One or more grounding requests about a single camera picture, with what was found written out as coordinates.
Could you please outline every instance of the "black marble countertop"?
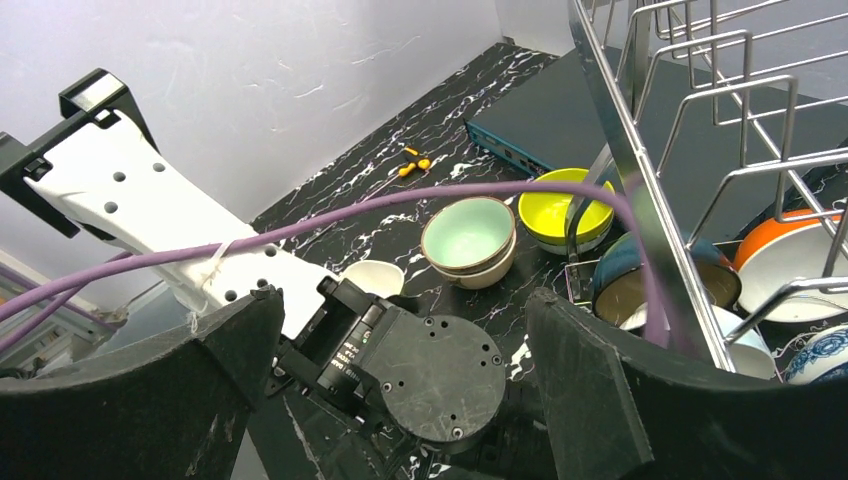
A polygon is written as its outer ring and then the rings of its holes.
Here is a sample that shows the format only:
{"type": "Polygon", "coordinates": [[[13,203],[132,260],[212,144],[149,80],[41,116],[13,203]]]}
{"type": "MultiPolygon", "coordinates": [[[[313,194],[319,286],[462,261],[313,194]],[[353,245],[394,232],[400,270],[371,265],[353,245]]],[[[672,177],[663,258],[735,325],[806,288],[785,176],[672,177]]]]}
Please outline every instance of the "black marble countertop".
{"type": "MultiPolygon", "coordinates": [[[[526,179],[525,173],[471,144],[463,119],[491,105],[554,60],[553,56],[506,44],[491,47],[286,195],[260,215],[253,226],[257,231],[268,231],[289,225],[363,200],[383,186],[380,195],[434,185],[526,179]],[[404,145],[425,152],[432,160],[426,175],[395,178],[397,168],[404,163],[404,145]]],[[[846,175],[840,173],[834,169],[824,176],[832,184],[839,184],[828,189],[831,193],[823,198],[827,206],[844,196],[833,192],[848,191],[846,175]]],[[[817,187],[821,194],[824,183],[817,187]]],[[[503,199],[515,207],[515,198],[503,199]]],[[[458,315],[483,327],[507,357],[509,377],[532,382],[532,361],[525,346],[524,304],[537,287],[567,296],[565,259],[539,249],[519,227],[515,263],[502,281],[481,291],[448,285],[421,254],[419,240],[424,223],[452,201],[421,200],[372,211],[340,222],[326,232],[290,239],[285,248],[335,272],[366,258],[398,265],[406,274],[406,294],[423,295],[432,303],[433,313],[458,315]]],[[[790,349],[800,346],[791,335],[778,339],[778,343],[783,343],[772,348],[783,348],[787,341],[790,349]]],[[[286,451],[280,453],[278,465],[269,466],[266,462],[270,478],[377,478],[373,460],[357,447],[342,422],[296,392],[281,397],[276,410],[262,414],[258,421],[274,425],[266,431],[267,435],[278,435],[289,442],[287,447],[279,447],[286,451]]],[[[251,435],[262,455],[262,439],[257,436],[263,433],[251,430],[251,435]]],[[[409,470],[408,465],[404,473],[409,474],[409,470]]],[[[434,469],[437,472],[441,472],[440,479],[489,478],[442,466],[434,469]]]]}

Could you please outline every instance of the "yellow bowl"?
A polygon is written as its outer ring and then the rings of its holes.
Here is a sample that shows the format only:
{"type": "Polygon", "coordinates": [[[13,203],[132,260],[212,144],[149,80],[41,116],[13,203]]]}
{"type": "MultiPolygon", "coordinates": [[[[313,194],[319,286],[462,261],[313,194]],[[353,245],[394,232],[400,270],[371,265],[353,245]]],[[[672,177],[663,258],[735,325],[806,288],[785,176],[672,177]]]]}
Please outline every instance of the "yellow bowl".
{"type": "MultiPolygon", "coordinates": [[[[583,168],[564,168],[546,173],[536,181],[580,183],[588,173],[583,168]]],[[[610,182],[604,188],[614,191],[610,182]]],[[[565,212],[571,197],[565,193],[524,193],[518,199],[518,216],[537,239],[549,245],[565,245],[565,212]]],[[[591,242],[602,235],[612,224],[612,218],[610,206],[592,202],[577,225],[577,243],[591,242]]]]}

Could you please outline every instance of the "blue and white patterned bowl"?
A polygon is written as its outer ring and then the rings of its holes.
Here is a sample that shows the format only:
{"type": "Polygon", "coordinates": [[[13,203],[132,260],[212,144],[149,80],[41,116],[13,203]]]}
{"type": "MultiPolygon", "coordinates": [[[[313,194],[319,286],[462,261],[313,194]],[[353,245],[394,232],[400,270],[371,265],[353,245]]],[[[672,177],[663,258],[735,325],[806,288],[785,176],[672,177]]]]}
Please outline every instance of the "blue and white patterned bowl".
{"type": "Polygon", "coordinates": [[[803,385],[842,377],[848,377],[848,325],[813,336],[789,363],[784,380],[803,385]]]}

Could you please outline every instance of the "mint green bowl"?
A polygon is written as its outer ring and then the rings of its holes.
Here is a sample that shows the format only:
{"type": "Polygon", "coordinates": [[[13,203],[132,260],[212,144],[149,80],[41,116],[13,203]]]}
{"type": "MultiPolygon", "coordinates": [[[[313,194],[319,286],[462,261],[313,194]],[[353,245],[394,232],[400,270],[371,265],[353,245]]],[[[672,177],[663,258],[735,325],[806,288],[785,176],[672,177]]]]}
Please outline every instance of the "mint green bowl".
{"type": "Polygon", "coordinates": [[[505,203],[491,197],[466,198],[427,222],[421,251],[439,270],[476,273],[503,258],[514,232],[515,217],[505,203]]]}

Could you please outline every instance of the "dish rack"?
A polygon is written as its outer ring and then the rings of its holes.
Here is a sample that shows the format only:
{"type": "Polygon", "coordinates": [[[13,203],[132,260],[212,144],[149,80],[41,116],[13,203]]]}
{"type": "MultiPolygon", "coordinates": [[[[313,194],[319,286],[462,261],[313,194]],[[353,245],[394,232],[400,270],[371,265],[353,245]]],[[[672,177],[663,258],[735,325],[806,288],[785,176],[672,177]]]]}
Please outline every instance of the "dish rack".
{"type": "MultiPolygon", "coordinates": [[[[799,81],[796,76],[789,73],[801,67],[848,57],[848,50],[840,51],[834,48],[832,53],[825,55],[757,71],[752,68],[752,56],[762,40],[791,32],[808,32],[836,21],[845,21],[845,25],[848,26],[848,12],[763,32],[752,32],[746,29],[721,31],[723,24],[728,21],[743,17],[750,18],[747,16],[753,12],[788,1],[757,0],[748,2],[750,5],[742,8],[722,11],[723,2],[720,0],[708,2],[623,0],[619,2],[626,2],[626,7],[622,5],[617,7],[615,0],[608,5],[601,5],[599,0],[568,0],[571,33],[607,140],[606,146],[592,165],[586,181],[602,184],[617,173],[625,185],[655,278],[665,287],[665,300],[675,311],[675,315],[669,315],[669,348],[688,356],[711,361],[717,368],[731,372],[734,372],[735,368],[728,354],[728,347],[756,327],[769,312],[788,297],[811,290],[818,290],[822,294],[848,291],[848,277],[834,276],[836,259],[840,255],[848,257],[848,244],[845,242],[848,222],[838,222],[838,225],[833,222],[831,217],[834,214],[842,214],[843,211],[823,208],[802,178],[802,173],[808,169],[848,161],[848,148],[821,150],[798,156],[790,155],[795,113],[803,109],[846,102],[848,95],[799,104],[799,81]],[[699,17],[695,11],[696,4],[700,9],[708,7],[709,11],[702,12],[699,17]],[[621,60],[613,68],[605,56],[604,49],[608,44],[613,23],[616,22],[616,8],[619,9],[619,13],[621,13],[620,9],[627,8],[627,30],[621,60]],[[601,20],[603,13],[606,14],[605,20],[601,20]],[[663,46],[659,49],[651,49],[652,36],[656,37],[663,46]],[[719,54],[730,47],[742,49],[739,69],[741,73],[736,75],[725,74],[718,62],[719,54]],[[665,149],[661,152],[648,152],[640,137],[639,123],[645,114],[646,99],[651,94],[657,65],[663,59],[683,61],[688,65],[692,93],[678,107],[665,149]],[[694,73],[696,65],[706,66],[710,73],[710,81],[696,83],[694,73]],[[768,87],[785,89],[785,108],[752,112],[751,92],[768,87]],[[726,112],[719,112],[720,97],[730,97],[737,105],[738,109],[733,112],[732,118],[724,118],[727,116],[726,112]],[[696,101],[712,102],[713,125],[738,126],[739,166],[723,178],[712,201],[705,206],[697,226],[688,237],[684,238],[659,185],[659,178],[677,140],[683,113],[689,104],[696,101]],[[767,117],[783,117],[781,138],[773,138],[762,126],[760,120],[767,117]],[[746,155],[749,137],[752,141],[759,139],[763,142],[772,158],[767,161],[749,162],[746,155]],[[659,158],[656,168],[651,156],[659,158]],[[695,243],[704,225],[709,222],[716,203],[727,186],[738,181],[745,181],[753,175],[777,176],[778,188],[775,194],[774,216],[778,222],[818,219],[833,238],[833,242],[820,277],[794,280],[785,284],[759,308],[751,312],[739,327],[723,336],[687,249],[695,243]],[[795,189],[812,213],[784,217],[782,206],[786,190],[790,186],[795,189]]],[[[569,226],[567,238],[572,252],[576,252],[574,248],[576,227],[579,223],[574,220],[580,218],[589,203],[584,200],[576,199],[572,202],[567,215],[570,219],[566,222],[569,226]]],[[[578,267],[579,265],[576,254],[572,254],[569,258],[569,266],[578,267]]]]}

